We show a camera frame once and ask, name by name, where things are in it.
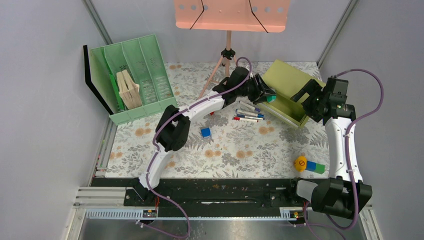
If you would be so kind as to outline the yellow-green drawer cabinet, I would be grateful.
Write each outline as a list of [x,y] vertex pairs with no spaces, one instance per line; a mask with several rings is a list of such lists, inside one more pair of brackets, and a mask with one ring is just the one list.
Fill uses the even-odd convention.
[[276,99],[260,103],[259,108],[293,127],[303,128],[309,117],[305,114],[301,103],[309,95],[303,95],[298,102],[292,101],[291,97],[311,79],[316,80],[321,87],[326,84],[319,77],[311,76],[279,59],[275,60],[261,77],[266,85],[274,89]]

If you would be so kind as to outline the green plastic folder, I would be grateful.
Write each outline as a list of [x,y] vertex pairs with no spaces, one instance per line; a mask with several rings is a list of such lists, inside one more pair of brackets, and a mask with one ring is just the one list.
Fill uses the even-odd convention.
[[112,68],[111,68],[111,66],[108,62],[108,59],[106,57],[106,47],[102,46],[101,48],[102,48],[101,51],[102,51],[102,55],[103,55],[104,62],[105,62],[105,65],[106,65],[106,69],[107,69],[107,72],[108,72],[108,76],[109,76],[109,79],[110,79],[110,82],[111,82],[111,85],[112,85],[113,94],[114,94],[114,97],[117,101],[117,112],[121,113],[121,112],[124,112],[126,110],[126,108],[125,108],[125,105],[124,105],[122,98],[119,95],[119,89],[118,89],[116,77],[115,77],[114,72],[113,72],[113,70],[112,70]]

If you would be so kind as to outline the purple 52-storey treehouse book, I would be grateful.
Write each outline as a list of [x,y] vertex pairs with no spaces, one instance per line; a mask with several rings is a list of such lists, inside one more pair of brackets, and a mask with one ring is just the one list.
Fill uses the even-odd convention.
[[119,88],[119,96],[123,100],[125,106],[131,110],[135,107],[131,90],[133,89],[133,81],[129,72],[125,69],[116,73],[117,84]]

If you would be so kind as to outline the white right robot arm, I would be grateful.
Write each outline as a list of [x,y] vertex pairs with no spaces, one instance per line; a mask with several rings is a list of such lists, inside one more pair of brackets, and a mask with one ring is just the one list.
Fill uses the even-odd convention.
[[325,86],[310,79],[291,97],[297,102],[308,97],[302,107],[308,117],[322,122],[328,139],[329,175],[315,182],[296,177],[290,181],[287,201],[299,206],[309,201],[315,212],[354,219],[371,199],[373,190],[363,183],[355,149],[355,107],[347,104],[348,81],[329,78]]

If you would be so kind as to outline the teal stamp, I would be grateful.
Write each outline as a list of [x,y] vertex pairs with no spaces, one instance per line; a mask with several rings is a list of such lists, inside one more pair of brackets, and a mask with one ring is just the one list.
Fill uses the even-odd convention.
[[266,100],[268,103],[272,103],[276,100],[277,96],[276,95],[269,95],[266,97]]

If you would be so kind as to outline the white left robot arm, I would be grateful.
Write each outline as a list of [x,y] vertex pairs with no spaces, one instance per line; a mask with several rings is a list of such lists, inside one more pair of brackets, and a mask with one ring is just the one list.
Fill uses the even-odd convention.
[[183,107],[169,105],[155,129],[153,155],[138,183],[133,185],[136,199],[144,206],[154,202],[152,189],[159,185],[171,155],[186,144],[190,126],[196,120],[231,105],[238,97],[247,97],[251,103],[259,104],[273,101],[276,95],[259,74],[251,75],[248,69],[238,66],[199,100]]

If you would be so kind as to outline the blue stamp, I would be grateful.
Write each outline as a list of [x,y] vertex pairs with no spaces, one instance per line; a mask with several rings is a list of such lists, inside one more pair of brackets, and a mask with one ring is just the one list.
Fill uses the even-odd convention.
[[200,133],[201,133],[201,136],[203,138],[211,138],[212,137],[212,132],[211,132],[211,129],[209,127],[201,128]]

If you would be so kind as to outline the white sketch pad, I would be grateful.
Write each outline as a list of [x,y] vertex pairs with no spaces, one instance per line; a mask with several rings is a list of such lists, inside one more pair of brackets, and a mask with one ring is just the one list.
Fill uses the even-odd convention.
[[117,100],[114,97],[102,47],[89,48],[87,45],[83,45],[82,49],[85,84],[110,115],[116,114],[118,112]]

